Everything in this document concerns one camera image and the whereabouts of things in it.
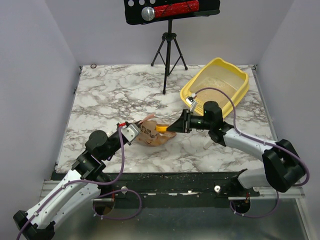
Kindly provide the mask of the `yellow litter scoop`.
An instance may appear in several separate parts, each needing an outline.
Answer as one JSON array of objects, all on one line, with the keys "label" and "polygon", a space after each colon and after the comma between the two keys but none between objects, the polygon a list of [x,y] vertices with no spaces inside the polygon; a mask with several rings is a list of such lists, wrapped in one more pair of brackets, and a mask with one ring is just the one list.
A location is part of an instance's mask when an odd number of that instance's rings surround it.
[{"label": "yellow litter scoop", "polygon": [[157,124],[155,130],[159,133],[165,133],[167,131],[168,125],[167,124]]}]

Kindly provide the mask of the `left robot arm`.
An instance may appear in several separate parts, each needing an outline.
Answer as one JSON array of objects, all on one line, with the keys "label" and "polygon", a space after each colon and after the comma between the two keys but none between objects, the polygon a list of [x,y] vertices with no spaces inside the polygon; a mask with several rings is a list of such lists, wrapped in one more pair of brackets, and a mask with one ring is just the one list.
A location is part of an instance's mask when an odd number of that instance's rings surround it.
[{"label": "left robot arm", "polygon": [[[35,206],[14,214],[19,230],[16,238],[51,240],[60,225],[85,203],[116,193],[113,185],[124,172],[125,144],[131,144],[139,133],[137,123],[119,124],[111,136],[102,130],[92,132],[85,150],[62,180]],[[121,151],[121,167],[115,179],[110,179],[103,172],[104,161],[109,161],[117,151]]]}]

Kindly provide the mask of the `white bag sealing clip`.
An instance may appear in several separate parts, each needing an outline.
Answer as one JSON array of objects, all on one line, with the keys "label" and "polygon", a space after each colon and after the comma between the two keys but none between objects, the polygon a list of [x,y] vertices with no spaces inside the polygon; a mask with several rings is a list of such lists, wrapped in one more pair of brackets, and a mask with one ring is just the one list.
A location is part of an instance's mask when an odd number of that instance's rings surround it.
[{"label": "white bag sealing clip", "polygon": [[203,149],[207,150],[211,145],[212,145],[212,142],[209,141],[203,146]]}]

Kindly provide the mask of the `pink cat litter bag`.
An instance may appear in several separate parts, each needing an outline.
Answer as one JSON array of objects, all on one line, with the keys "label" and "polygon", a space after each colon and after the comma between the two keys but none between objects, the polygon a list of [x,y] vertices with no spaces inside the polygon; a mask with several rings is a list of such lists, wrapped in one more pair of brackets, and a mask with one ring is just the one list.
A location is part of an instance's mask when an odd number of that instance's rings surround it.
[{"label": "pink cat litter bag", "polygon": [[139,121],[140,134],[135,138],[137,143],[150,147],[158,147],[176,137],[177,134],[175,132],[157,132],[156,125],[158,123],[153,120],[155,117],[155,114],[152,113]]}]

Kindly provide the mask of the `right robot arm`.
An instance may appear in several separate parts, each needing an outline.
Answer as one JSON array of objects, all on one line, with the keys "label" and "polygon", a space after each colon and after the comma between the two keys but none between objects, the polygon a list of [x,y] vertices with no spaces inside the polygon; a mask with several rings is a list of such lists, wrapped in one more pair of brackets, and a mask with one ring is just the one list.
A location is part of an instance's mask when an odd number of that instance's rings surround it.
[{"label": "right robot arm", "polygon": [[230,181],[230,191],[236,196],[253,187],[272,187],[285,193],[306,175],[288,140],[267,141],[245,135],[223,120],[222,109],[215,101],[204,104],[202,116],[184,109],[180,117],[167,127],[167,131],[174,133],[190,133],[191,130],[205,130],[213,142],[241,150],[262,161],[262,168],[243,169]]}]

